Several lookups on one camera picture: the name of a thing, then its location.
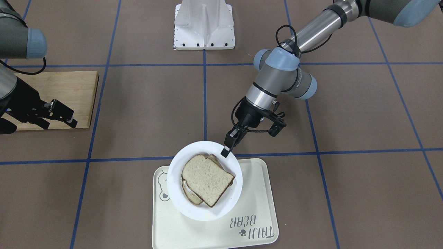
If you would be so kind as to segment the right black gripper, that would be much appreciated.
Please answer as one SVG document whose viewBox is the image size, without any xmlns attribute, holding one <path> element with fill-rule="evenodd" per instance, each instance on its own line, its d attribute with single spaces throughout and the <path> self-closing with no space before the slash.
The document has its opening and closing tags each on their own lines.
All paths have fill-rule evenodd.
<svg viewBox="0 0 443 249">
<path fill-rule="evenodd" d="M 21 123 L 31 123 L 42 129 L 48 129 L 50 123 L 44 118 L 58 120 L 75 129 L 78 122 L 74 119 L 74 111 L 53 99 L 50 103 L 40 99 L 37 90 L 17 78 L 14 89 L 1 98 L 1 115 L 8 114 Z"/>
</svg>

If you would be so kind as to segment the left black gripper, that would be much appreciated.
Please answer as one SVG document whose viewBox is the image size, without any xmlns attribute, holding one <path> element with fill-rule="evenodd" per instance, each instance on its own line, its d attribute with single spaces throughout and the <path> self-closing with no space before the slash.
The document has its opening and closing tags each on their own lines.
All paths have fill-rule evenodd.
<svg viewBox="0 0 443 249">
<path fill-rule="evenodd" d="M 236 105 L 235 117 L 238 122 L 233 129 L 227 132 L 224 140 L 224 148 L 221 155 L 225 158 L 245 137 L 249 127 L 257 128 L 264 118 L 264 109 L 253 105 L 246 97 L 243 97 Z"/>
</svg>

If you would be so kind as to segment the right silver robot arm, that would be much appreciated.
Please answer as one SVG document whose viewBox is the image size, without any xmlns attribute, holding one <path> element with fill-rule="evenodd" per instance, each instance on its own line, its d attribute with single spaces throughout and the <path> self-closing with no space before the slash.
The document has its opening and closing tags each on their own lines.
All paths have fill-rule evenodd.
<svg viewBox="0 0 443 249">
<path fill-rule="evenodd" d="M 43 32 L 27 26 L 23 17 L 6 0 L 0 9 L 0 115 L 7 114 L 20 123 L 31 123 L 42 129 L 49 128 L 49 120 L 58 120 L 75 128 L 74 111 L 53 99 L 45 102 L 39 92 L 16 76 L 19 70 L 7 65 L 5 59 L 42 59 L 46 68 L 47 42 Z"/>
</svg>

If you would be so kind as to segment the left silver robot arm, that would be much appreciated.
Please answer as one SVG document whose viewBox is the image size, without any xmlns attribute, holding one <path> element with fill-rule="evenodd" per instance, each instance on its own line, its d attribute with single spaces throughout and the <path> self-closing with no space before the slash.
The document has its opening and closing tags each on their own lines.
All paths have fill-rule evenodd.
<svg viewBox="0 0 443 249">
<path fill-rule="evenodd" d="M 331 35 L 361 16 L 367 16 L 399 27 L 413 27 L 422 22 L 441 0 L 334 0 L 307 25 L 293 36 L 279 40 L 277 47 L 262 49 L 254 57 L 253 66 L 258 75 L 247 94 L 235 105 L 231 113 L 233 128 L 227 132 L 223 157 L 249 132 L 258 133 L 257 127 L 264 119 L 272 126 L 264 130 L 275 137 L 284 127 L 285 114 L 276 112 L 280 94 L 296 99 L 311 98 L 317 90 L 317 81 L 300 69 L 302 55 L 313 52 L 327 43 Z"/>
</svg>

